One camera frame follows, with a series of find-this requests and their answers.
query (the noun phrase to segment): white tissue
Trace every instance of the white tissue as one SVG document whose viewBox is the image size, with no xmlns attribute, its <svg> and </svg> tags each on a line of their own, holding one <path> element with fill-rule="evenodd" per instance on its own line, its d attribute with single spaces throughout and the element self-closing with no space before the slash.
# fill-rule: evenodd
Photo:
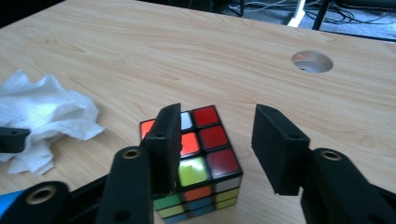
<svg viewBox="0 0 396 224">
<path fill-rule="evenodd" d="M 0 86 L 0 127 L 29 129 L 21 153 L 0 153 L 0 161 L 13 158 L 9 172 L 42 175 L 53 167 L 50 144 L 67 134 L 88 140 L 105 128 L 96 123 L 99 110 L 92 100 L 65 90 L 48 75 L 32 83 L 17 71 Z"/>
</svg>

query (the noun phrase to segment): floor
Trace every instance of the floor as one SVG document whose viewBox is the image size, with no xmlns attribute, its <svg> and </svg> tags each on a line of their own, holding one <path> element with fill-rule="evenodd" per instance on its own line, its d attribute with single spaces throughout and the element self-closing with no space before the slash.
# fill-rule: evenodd
<svg viewBox="0 0 396 224">
<path fill-rule="evenodd" d="M 259 0 L 256 4 L 246 6 L 243 18 L 267 21 L 277 24 L 288 24 L 297 6 L 297 0 Z M 238 7 L 237 4 L 229 4 L 221 8 L 218 13 L 237 17 L 230 7 Z M 299 27 L 312 29 L 320 1 L 306 0 L 305 15 Z M 326 14 L 326 21 L 322 23 L 320 30 L 336 32 L 348 35 L 364 35 L 374 38 L 396 42 L 396 12 L 373 12 L 339 8 L 331 5 Z"/>
</svg>

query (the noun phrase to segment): light wood surface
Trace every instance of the light wood surface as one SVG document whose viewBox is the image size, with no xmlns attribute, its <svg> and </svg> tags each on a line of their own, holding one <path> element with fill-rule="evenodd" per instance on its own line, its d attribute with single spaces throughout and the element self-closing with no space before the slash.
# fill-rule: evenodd
<svg viewBox="0 0 396 224">
<path fill-rule="evenodd" d="M 332 70 L 295 67 L 301 50 L 327 55 Z M 90 96 L 106 131 L 57 141 L 55 168 L 42 176 L 8 175 L 0 163 L 0 194 L 48 180 L 73 190 L 105 175 L 119 149 L 139 144 L 138 122 L 173 103 L 216 105 L 245 172 L 236 206 L 188 223 L 304 223 L 299 197 L 275 195 L 250 148 L 256 104 L 279 109 L 311 148 L 339 150 L 396 192 L 395 44 L 143 2 L 68 0 L 0 30 L 0 81 L 18 69 Z"/>
</svg>

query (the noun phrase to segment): cube face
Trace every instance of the cube face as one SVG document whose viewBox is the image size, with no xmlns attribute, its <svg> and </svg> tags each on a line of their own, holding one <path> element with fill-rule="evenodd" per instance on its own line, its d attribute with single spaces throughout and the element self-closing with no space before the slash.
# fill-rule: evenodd
<svg viewBox="0 0 396 224">
<path fill-rule="evenodd" d="M 205 106 L 181 115 L 182 149 L 177 192 L 154 199 L 166 223 L 176 223 L 236 204 L 242 169 L 217 109 Z M 142 139 L 154 119 L 140 123 Z"/>
</svg>

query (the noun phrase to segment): cable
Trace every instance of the cable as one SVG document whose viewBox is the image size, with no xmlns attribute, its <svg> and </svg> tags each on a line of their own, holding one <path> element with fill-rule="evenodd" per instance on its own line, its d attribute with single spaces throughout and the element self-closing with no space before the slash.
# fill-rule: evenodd
<svg viewBox="0 0 396 224">
<path fill-rule="evenodd" d="M 375 18 L 375 19 L 372 19 L 372 20 L 361 21 L 361 20 L 355 19 L 355 15 L 354 15 L 351 11 L 341 9 L 341 8 L 339 8 L 339 7 L 329 7 L 329 9 L 328 9 L 327 11 L 328 11 L 328 12 L 331 12 L 331 13 L 336 13 L 336 14 L 338 14 L 338 15 L 341 16 L 341 19 L 339 19 L 339 20 L 330 19 L 330 18 L 328 18 L 328 17 L 324 19 L 324 22 L 331 23 L 331 24 L 374 24 L 374 25 L 390 25 L 390 24 L 393 24 L 393 23 L 396 22 L 396 21 L 390 21 L 390 22 L 375 22 L 375 21 L 379 21 L 379 20 L 381 20 L 381 19 L 387 17 L 388 15 L 390 15 L 390 12 L 385 13 L 384 15 L 379 16 L 379 17 L 377 17 L 377 18 Z M 315 20 L 316 17 L 317 17 L 317 15 L 318 15 L 317 13 L 311 12 L 311 11 L 309 11 L 309 10 L 306 10 L 306 11 L 305 11 L 305 14 L 306 14 L 310 19 L 312 19 L 312 20 Z"/>
<path fill-rule="evenodd" d="M 287 0 L 282 0 L 282 1 L 275 2 L 273 4 L 263 3 L 263 2 L 249 2 L 249 3 L 244 4 L 244 6 L 250 7 L 250 8 L 255 8 L 255 9 L 252 9 L 252 10 L 245 9 L 245 12 L 257 12 L 257 11 L 261 11 L 263 9 L 294 11 L 297 4 L 282 4 L 286 1 Z M 312 12 L 311 10 L 318 11 L 320 2 L 321 2 L 321 0 L 316 0 L 311 3 L 305 3 L 305 5 L 304 5 L 305 15 L 307 15 L 310 19 L 314 20 L 318 14 L 315 12 Z M 237 3 L 231 3 L 227 6 L 227 8 L 230 10 L 240 10 L 240 6 Z M 369 20 L 369 21 L 358 20 L 355 18 L 355 15 L 351 11 L 341 9 L 340 7 L 330 6 L 328 9 L 328 12 L 336 13 L 339 16 L 341 16 L 341 19 L 339 19 L 339 20 L 330 19 L 330 18 L 324 19 L 324 22 L 328 22 L 328 23 L 332 23 L 332 24 L 359 24 L 359 23 L 362 23 L 362 24 L 389 25 L 389 24 L 396 23 L 396 21 L 376 22 L 376 21 L 379 21 L 379 20 L 387 17 L 389 14 L 391 14 L 391 12 L 388 12 L 382 16 L 379 16 L 379 17 Z"/>
<path fill-rule="evenodd" d="M 265 4 L 265 3 L 264 3 L 264 4 L 266 5 L 265 7 L 261 7 L 261 8 L 259 8 L 259 9 L 255 9 L 255 10 L 245 10 L 245 12 L 257 12 L 257 11 L 260 11 L 260 10 L 263 10 L 263 9 L 266 9 L 266 8 L 273 7 L 273 6 L 276 6 L 276 5 L 278 5 L 278 4 L 284 3 L 284 2 L 286 2 L 286 1 L 287 1 L 287 0 L 281 0 L 281 1 L 275 2 L 275 3 L 273 3 L 273 4 Z M 233 10 L 240 10 L 240 7 L 231 7 L 230 5 L 228 5 L 228 8 L 229 8 L 229 9 L 233 9 Z"/>
<path fill-rule="evenodd" d="M 263 3 L 263 2 L 249 2 L 244 4 L 245 7 L 253 7 L 253 8 L 257 8 L 255 10 L 245 10 L 246 12 L 256 12 L 256 11 L 260 11 L 263 9 L 283 9 L 285 10 L 287 7 L 290 7 L 290 11 L 295 10 L 296 8 L 296 4 L 283 4 L 281 5 L 281 3 L 286 2 L 287 0 L 284 1 L 279 1 L 279 2 L 275 2 L 273 4 L 268 4 L 268 3 Z M 309 7 L 309 6 L 313 6 L 317 3 L 319 3 L 321 0 L 316 0 L 312 3 L 305 3 L 304 7 Z M 237 3 L 232 3 L 230 5 L 228 5 L 229 9 L 233 9 L 233 10 L 240 10 L 240 6 Z"/>
<path fill-rule="evenodd" d="M 193 0 L 190 0 L 190 2 L 189 2 L 189 7 L 187 7 L 187 8 L 191 8 L 192 1 L 193 1 Z"/>
</svg>

